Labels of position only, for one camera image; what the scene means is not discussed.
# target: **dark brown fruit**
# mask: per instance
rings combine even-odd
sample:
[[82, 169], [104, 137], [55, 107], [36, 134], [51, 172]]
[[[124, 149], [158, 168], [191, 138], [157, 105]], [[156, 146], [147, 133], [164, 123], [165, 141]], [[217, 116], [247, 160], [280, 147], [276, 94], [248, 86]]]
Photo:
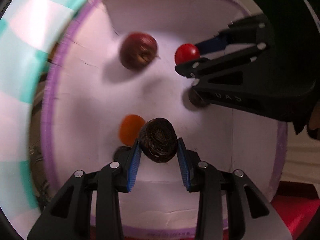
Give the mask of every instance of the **dark brown fruit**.
[[198, 108], [204, 108], [209, 105], [209, 103], [203, 101], [203, 99], [197, 94], [197, 92], [190, 88], [188, 92], [189, 101]]
[[132, 33], [120, 48], [121, 64], [130, 70], [141, 70], [156, 57], [158, 45], [156, 40], [147, 33]]
[[138, 140], [144, 154], [156, 163], [166, 163], [177, 153], [177, 135], [167, 119], [147, 122], [141, 128]]

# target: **screw head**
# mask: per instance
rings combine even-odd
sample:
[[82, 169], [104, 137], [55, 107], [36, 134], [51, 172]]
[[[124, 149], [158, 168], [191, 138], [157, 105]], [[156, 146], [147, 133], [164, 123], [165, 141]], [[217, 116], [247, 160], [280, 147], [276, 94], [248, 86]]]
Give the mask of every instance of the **screw head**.
[[80, 177], [82, 177], [82, 176], [83, 176], [83, 174], [84, 174], [84, 172], [83, 172], [83, 171], [81, 171], [81, 170], [78, 170], [78, 171], [76, 171], [76, 172], [74, 173], [74, 175], [75, 175], [75, 177], [76, 177], [76, 178], [80, 178]]
[[264, 42], [261, 42], [261, 43], [259, 43], [258, 45], [257, 45], [257, 48], [259, 49], [259, 50], [263, 50], [263, 49], [265, 49], [267, 47], [267, 45], [264, 43]]
[[110, 168], [112, 168], [112, 169], [117, 169], [119, 167], [120, 167], [120, 163], [119, 162], [110, 163]]
[[234, 174], [235, 174], [237, 177], [240, 177], [240, 178], [243, 177], [243, 175], [244, 175], [243, 171], [241, 171], [241, 170], [235, 170]]
[[206, 167], [208, 167], [208, 164], [206, 162], [201, 161], [198, 162], [198, 167], [205, 169]]
[[196, 68], [196, 67], [198, 67], [198, 66], [199, 66], [199, 62], [196, 62], [196, 63], [194, 63], [194, 64], [192, 65], [193, 68]]
[[199, 82], [200, 82], [200, 79], [195, 79], [194, 81], [193, 81], [193, 83], [191, 84], [191, 86], [196, 86], [197, 84], [199, 84]]

